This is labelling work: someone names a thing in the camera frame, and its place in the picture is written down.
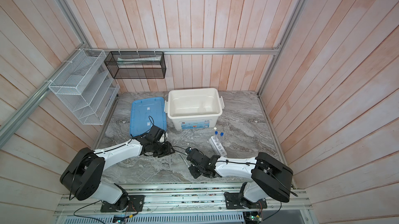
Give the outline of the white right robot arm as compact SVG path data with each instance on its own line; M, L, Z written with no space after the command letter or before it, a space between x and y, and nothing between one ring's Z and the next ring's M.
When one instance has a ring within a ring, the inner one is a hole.
M267 153L260 152L248 159L231 159L213 155L207 157L196 148L187 148L189 171L197 179L200 176L241 177L250 179L242 184L238 193L224 193L227 209L267 207L265 198L288 203L292 194L293 171Z

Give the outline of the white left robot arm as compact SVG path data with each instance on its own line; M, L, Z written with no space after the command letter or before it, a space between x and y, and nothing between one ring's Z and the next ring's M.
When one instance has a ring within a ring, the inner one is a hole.
M117 184L102 182L104 170L141 155L162 158L173 153L175 150L166 140L166 132L153 125L124 143L96 150L81 149L61 175L60 183L69 191L70 197L79 201L98 199L117 212L123 212L129 208L128 193Z

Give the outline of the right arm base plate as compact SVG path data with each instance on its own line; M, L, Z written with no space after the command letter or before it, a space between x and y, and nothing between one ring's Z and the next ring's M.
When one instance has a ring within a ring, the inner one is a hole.
M267 203L265 200L260 199L257 202L250 202L245 199L240 193L230 193L225 192L225 206L227 209L264 209L267 208Z

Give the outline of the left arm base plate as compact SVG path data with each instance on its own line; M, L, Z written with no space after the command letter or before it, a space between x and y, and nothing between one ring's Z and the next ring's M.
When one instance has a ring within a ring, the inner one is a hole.
M144 195L123 195L115 204L110 204L106 201L102 203L100 212L141 212L144 205Z

